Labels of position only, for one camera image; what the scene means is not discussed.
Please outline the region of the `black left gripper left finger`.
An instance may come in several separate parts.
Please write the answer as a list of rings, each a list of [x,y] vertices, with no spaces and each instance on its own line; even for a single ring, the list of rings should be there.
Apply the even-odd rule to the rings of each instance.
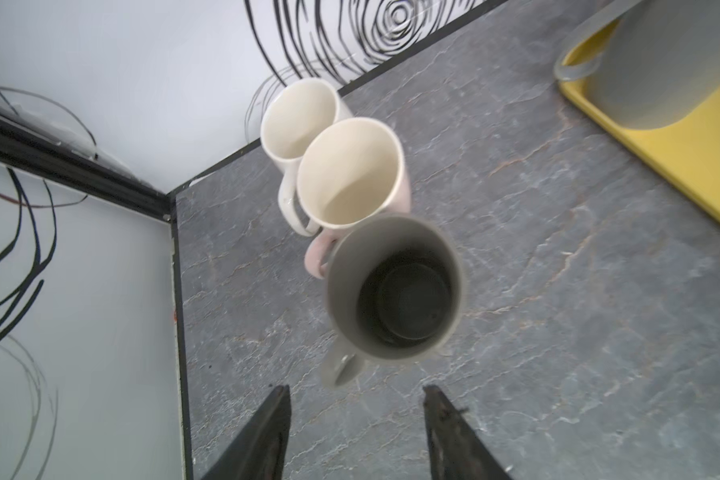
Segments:
[[[281,479],[291,412],[289,386],[275,386],[203,479]]]

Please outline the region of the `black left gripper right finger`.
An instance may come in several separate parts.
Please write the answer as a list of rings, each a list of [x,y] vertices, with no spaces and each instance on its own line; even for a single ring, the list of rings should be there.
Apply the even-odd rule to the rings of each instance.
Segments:
[[[445,393],[426,385],[424,415],[432,479],[511,480]]]

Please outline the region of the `pink mug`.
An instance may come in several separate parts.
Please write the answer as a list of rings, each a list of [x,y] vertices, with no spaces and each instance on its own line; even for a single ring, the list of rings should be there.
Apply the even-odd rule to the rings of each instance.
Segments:
[[[411,211],[411,185],[398,135],[368,117],[337,122],[307,148],[297,174],[300,206],[321,228],[304,257],[307,272],[325,275],[323,258],[356,224],[381,212]]]

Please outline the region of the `white mug with ribbed base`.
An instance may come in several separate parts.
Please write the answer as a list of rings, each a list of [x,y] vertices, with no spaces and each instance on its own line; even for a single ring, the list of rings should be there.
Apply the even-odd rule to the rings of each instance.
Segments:
[[[261,146],[283,174],[277,200],[280,211],[295,231],[314,236],[320,226],[303,224],[296,210],[296,181],[301,160],[312,141],[329,126],[353,116],[327,81],[306,78],[286,87],[267,108],[261,123]]]

